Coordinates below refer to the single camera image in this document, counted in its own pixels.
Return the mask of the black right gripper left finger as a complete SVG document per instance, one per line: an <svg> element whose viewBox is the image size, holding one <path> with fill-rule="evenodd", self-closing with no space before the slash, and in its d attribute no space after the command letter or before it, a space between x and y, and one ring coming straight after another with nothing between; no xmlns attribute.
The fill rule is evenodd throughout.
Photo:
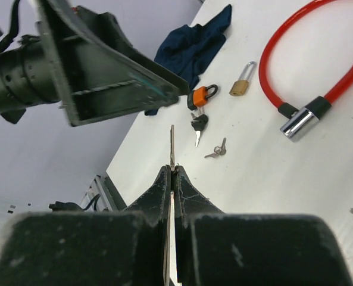
<svg viewBox="0 0 353 286"><path fill-rule="evenodd" d="M0 285L169 285L170 189L163 166L113 212L28 212L0 230Z"/></svg>

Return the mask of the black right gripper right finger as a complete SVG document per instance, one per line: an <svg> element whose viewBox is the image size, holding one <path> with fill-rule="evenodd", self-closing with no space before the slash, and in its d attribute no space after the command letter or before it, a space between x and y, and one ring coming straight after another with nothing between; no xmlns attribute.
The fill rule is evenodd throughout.
<svg viewBox="0 0 353 286"><path fill-rule="evenodd" d="M307 214L227 214L173 175L177 280L182 285L352 285L337 239Z"/></svg>

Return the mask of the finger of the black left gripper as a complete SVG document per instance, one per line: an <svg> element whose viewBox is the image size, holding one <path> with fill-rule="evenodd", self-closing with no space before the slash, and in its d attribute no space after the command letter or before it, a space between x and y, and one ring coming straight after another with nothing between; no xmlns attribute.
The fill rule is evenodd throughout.
<svg viewBox="0 0 353 286"><path fill-rule="evenodd" d="M41 45L69 123L81 126L178 102L189 93L121 57L99 40L67 1L39 1Z"/></svg>
<svg viewBox="0 0 353 286"><path fill-rule="evenodd" d="M109 12L98 14L81 5L73 7L72 10L99 40L119 56L130 59L131 66L143 69L147 75L153 73L169 85L179 87L178 76L141 54L131 44L113 14Z"/></svg>

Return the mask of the silver key set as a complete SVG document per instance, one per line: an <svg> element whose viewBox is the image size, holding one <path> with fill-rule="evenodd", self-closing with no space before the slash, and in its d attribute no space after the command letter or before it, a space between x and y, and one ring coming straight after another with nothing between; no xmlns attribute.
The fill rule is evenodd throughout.
<svg viewBox="0 0 353 286"><path fill-rule="evenodd" d="M174 285L173 279L177 276L176 270L176 242L174 225L174 173L175 164L175 134L174 125L170 127L170 163L167 166L167 187L164 200L164 261L163 277L164 285Z"/></svg>

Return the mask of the red cable lock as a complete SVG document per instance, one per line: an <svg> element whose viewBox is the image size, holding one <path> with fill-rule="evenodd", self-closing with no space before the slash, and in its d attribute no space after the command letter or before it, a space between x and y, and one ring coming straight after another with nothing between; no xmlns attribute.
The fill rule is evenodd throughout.
<svg viewBox="0 0 353 286"><path fill-rule="evenodd" d="M299 141L353 85L353 1L310 1L268 40L260 87Z"/></svg>

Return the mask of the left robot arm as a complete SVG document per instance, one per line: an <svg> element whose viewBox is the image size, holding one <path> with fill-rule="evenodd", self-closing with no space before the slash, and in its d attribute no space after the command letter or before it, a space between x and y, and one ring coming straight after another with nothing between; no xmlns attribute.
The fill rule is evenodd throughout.
<svg viewBox="0 0 353 286"><path fill-rule="evenodd" d="M61 103L71 126L101 122L178 102L187 81L150 60L126 38L116 17L67 1L37 1L37 35L19 35L18 1L0 30L0 116L17 123L26 110Z"/></svg>

